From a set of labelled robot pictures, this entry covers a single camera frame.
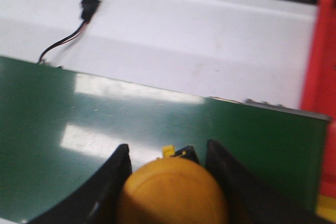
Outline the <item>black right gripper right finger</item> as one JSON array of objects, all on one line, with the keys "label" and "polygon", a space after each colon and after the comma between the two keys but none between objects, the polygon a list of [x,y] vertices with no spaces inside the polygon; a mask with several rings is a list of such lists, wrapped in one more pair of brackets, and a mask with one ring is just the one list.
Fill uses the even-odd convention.
[{"label": "black right gripper right finger", "polygon": [[216,140],[207,141],[205,165],[226,197],[229,223],[331,223],[261,181]]}]

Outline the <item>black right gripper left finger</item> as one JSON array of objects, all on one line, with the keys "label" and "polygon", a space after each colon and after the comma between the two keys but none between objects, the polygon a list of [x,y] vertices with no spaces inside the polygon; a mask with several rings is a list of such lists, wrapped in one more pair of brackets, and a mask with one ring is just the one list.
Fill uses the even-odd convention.
[{"label": "black right gripper left finger", "polygon": [[131,173],[129,146],[121,144],[84,184],[29,223],[115,223],[117,202]]}]

